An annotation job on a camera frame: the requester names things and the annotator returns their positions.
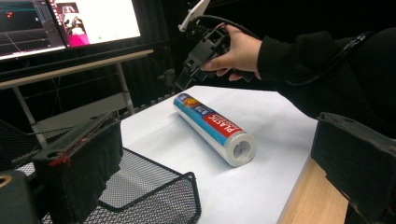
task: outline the black jacket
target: black jacket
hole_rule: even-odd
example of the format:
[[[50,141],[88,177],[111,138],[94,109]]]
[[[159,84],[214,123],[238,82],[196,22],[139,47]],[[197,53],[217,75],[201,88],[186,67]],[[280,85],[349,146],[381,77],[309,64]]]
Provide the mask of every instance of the black jacket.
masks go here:
[[[262,81],[311,118],[334,113],[396,138],[396,28],[372,35],[317,80],[295,85],[315,76],[351,39],[320,32],[284,43],[267,36],[258,59]]]

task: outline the white table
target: white table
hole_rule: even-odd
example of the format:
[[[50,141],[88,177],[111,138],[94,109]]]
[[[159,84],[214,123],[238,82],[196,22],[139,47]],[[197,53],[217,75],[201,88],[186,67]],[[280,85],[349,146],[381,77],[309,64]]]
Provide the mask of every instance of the white table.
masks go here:
[[[310,158],[317,121],[272,91],[185,91],[257,140],[256,157],[229,165],[173,108],[174,97],[121,122],[122,142],[182,174],[194,172],[199,223],[277,223]]]

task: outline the wire mesh holder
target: wire mesh holder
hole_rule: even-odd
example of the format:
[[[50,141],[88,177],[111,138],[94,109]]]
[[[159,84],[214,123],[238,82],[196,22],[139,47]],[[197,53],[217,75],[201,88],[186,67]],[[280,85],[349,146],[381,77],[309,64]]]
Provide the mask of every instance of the wire mesh holder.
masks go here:
[[[35,171],[31,158],[72,128],[24,133],[0,120],[0,170]],[[181,174],[124,148],[120,170],[106,182],[99,205],[84,223],[196,223],[201,204],[195,175]],[[41,223],[52,223],[50,214]]]
[[[182,175],[127,148],[106,185],[84,223],[193,224],[202,212],[194,173]],[[42,223],[52,223],[50,215]]]

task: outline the black cable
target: black cable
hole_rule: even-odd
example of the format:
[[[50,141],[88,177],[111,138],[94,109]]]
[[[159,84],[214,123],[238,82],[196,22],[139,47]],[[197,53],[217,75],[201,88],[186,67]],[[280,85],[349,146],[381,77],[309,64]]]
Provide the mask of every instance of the black cable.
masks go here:
[[[292,86],[303,86],[306,84],[309,84],[315,80],[317,80],[320,77],[323,77],[324,75],[326,75],[330,70],[332,70],[337,64],[339,64],[341,61],[343,61],[345,59],[345,57],[347,56],[347,54],[353,50],[354,48],[356,48],[359,44],[361,44],[363,41],[365,41],[366,39],[368,39],[370,36],[372,36],[374,34],[374,32],[369,31],[369,32],[364,32],[358,36],[356,36],[355,38],[352,38],[342,49],[341,51],[339,51],[334,57],[332,57],[331,60],[329,60],[326,65],[319,69],[317,72],[314,73],[314,75],[309,78],[308,80],[304,80],[301,82],[289,82],[286,81],[288,84],[292,85]]]

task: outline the human hand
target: human hand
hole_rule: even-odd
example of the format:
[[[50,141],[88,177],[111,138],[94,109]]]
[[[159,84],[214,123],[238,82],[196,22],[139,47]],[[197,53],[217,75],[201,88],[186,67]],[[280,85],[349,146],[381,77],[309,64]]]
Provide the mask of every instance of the human hand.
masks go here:
[[[219,57],[208,60],[201,65],[201,70],[216,71],[218,77],[235,68],[242,71],[254,72],[256,78],[261,79],[257,68],[257,60],[262,42],[253,36],[246,35],[236,27],[223,25],[230,36],[230,51]],[[230,81],[242,78],[237,73],[232,73]]]

